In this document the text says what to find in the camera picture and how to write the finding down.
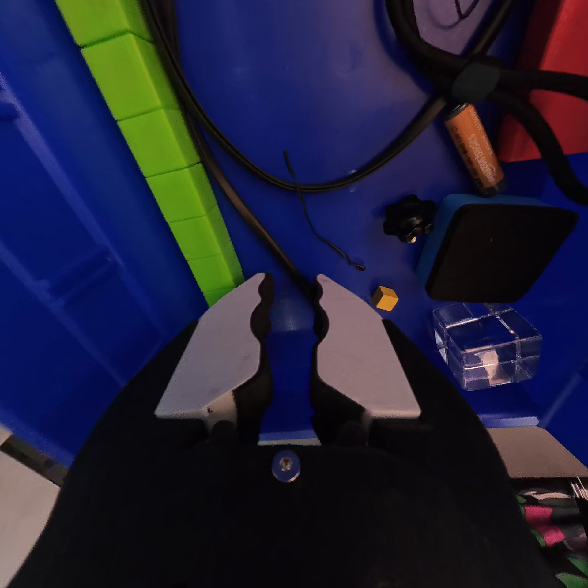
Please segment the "blue plastic bin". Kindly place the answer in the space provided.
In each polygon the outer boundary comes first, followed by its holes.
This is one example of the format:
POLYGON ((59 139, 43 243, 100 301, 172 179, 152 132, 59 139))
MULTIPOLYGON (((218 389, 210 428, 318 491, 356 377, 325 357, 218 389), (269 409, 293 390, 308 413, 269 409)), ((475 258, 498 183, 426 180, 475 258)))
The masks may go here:
MULTIPOLYGON (((210 117, 257 165, 301 182, 353 172, 398 136, 430 89, 383 1, 178 1, 182 65, 210 117)), ((55 1, 1 1, 1 424, 71 463, 122 385, 205 309, 146 179, 55 1)), ((211 145, 236 191, 290 259, 369 299, 429 353, 422 242, 384 235, 389 203, 472 185, 435 123, 381 170, 306 195, 259 181, 211 145)))

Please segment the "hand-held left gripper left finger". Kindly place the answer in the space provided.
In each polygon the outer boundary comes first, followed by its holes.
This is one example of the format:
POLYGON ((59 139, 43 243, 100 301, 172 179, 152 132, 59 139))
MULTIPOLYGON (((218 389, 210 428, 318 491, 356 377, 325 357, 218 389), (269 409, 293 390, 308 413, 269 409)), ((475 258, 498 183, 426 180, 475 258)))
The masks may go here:
POLYGON ((208 432, 234 425, 239 440, 259 443, 273 399, 266 345, 274 300, 271 273, 257 273, 202 314, 154 415, 198 420, 208 432))

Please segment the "thin black twist tie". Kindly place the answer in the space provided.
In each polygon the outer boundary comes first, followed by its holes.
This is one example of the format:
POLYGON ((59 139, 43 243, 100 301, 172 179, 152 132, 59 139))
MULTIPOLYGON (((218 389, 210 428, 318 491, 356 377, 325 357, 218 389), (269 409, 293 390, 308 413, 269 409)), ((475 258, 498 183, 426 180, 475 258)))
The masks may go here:
POLYGON ((288 150, 286 150, 286 149, 283 150, 283 158, 285 161, 285 165, 288 169, 288 172, 290 174, 290 177, 293 180, 296 194, 298 195, 300 204, 303 209, 303 214, 304 214, 305 219, 306 219, 313 235, 315 236, 315 238, 317 238, 319 241, 321 241, 321 243, 323 243, 324 245, 329 247, 331 250, 333 250, 336 254, 338 254, 340 257, 342 257, 350 267, 355 268, 356 270, 358 270, 360 272, 366 271, 366 267, 363 264, 356 262, 356 261, 353 261, 345 252, 343 252, 339 247, 335 246, 334 243, 332 243, 331 241, 327 240, 322 235, 320 235, 319 232, 316 230, 314 224, 312 223, 311 217, 309 216, 306 201, 305 201, 305 198, 303 195, 303 191, 301 189, 301 186, 300 186, 300 183, 299 183, 298 178, 296 176, 296 173, 294 172, 292 163, 290 161, 288 150))

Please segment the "floral patterned clothing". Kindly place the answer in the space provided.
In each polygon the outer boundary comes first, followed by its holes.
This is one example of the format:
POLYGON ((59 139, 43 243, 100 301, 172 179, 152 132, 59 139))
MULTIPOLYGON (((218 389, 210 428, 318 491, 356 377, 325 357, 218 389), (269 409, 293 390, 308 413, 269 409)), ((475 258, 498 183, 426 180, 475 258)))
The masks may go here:
POLYGON ((587 477, 513 478, 511 484, 559 587, 587 587, 587 477))

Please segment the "pale card with scribble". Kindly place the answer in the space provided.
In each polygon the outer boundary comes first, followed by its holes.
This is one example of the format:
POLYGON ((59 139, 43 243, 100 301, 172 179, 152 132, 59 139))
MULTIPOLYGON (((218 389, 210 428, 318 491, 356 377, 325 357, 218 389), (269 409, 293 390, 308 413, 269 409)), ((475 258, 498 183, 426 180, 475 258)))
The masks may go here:
POLYGON ((489 49, 510 15, 513 1, 414 1, 424 41, 452 54, 489 49))

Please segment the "red object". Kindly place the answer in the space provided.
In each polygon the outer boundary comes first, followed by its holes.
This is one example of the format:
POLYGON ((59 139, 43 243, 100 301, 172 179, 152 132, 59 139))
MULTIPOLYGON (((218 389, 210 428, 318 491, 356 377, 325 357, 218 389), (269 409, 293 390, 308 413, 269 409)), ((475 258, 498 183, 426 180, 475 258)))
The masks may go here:
MULTIPOLYGON (((536 1, 518 68, 586 77, 587 1, 536 1)), ((587 102, 543 90, 522 90, 519 94, 548 122, 566 155, 587 152, 587 102)), ((528 132, 511 115, 503 119, 497 145, 502 162, 541 158, 528 132)))

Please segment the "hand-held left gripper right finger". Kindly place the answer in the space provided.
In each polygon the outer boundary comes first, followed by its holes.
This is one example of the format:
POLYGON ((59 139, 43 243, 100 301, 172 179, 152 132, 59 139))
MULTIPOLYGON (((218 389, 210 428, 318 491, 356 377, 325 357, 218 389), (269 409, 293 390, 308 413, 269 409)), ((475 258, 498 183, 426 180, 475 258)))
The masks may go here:
POLYGON ((314 286, 309 397, 319 440, 334 444, 348 424, 366 440, 421 432, 422 409, 381 316, 327 275, 317 275, 314 286))

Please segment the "row of green blocks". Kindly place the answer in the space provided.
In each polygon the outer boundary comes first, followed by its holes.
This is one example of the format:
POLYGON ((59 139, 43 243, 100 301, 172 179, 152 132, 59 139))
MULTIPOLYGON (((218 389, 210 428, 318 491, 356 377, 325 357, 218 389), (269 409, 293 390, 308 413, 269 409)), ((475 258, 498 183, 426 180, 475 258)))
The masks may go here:
POLYGON ((56 1, 209 306, 244 276, 139 1, 56 1))

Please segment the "blue black eraser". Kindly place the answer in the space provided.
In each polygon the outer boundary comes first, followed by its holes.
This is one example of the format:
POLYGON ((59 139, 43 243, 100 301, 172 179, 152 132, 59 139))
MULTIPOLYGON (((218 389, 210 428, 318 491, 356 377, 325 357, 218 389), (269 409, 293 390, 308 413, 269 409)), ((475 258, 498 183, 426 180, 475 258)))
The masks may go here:
POLYGON ((416 266, 432 300, 517 302, 574 231, 578 213, 536 198, 452 194, 441 200, 416 266))

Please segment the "clear acrylic block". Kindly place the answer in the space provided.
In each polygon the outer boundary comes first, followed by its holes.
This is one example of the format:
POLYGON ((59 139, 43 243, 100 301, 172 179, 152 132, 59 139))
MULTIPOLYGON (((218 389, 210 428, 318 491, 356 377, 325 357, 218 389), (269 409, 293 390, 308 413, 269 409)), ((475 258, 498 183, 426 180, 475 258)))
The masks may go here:
POLYGON ((459 386, 478 391, 535 377, 539 331, 509 305, 452 303, 432 312, 437 349, 459 386))

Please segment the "small yellow cube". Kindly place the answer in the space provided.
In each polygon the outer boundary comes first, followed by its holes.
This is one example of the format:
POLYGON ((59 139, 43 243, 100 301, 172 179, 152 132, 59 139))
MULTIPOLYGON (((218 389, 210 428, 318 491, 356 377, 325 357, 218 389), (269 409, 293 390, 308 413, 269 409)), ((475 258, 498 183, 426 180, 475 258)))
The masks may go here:
POLYGON ((373 305, 381 311, 391 312, 399 302, 398 294, 386 286, 378 286, 371 296, 373 305))

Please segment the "orange battery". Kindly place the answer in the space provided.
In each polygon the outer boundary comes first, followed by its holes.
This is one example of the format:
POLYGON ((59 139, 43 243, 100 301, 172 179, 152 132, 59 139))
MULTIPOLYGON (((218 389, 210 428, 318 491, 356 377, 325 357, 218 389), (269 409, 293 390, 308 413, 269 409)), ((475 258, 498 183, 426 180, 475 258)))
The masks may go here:
POLYGON ((478 192, 486 197, 506 188, 504 171, 473 104, 462 103, 445 115, 445 128, 478 192))

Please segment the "black star knob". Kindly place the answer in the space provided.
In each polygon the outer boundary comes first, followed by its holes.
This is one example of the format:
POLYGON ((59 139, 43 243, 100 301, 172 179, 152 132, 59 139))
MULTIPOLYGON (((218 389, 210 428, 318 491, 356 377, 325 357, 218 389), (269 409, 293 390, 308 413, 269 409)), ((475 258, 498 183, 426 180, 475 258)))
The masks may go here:
POLYGON ((418 237, 430 234, 436 210, 436 202, 407 195, 386 207, 384 234, 395 236, 401 243, 413 244, 418 237))

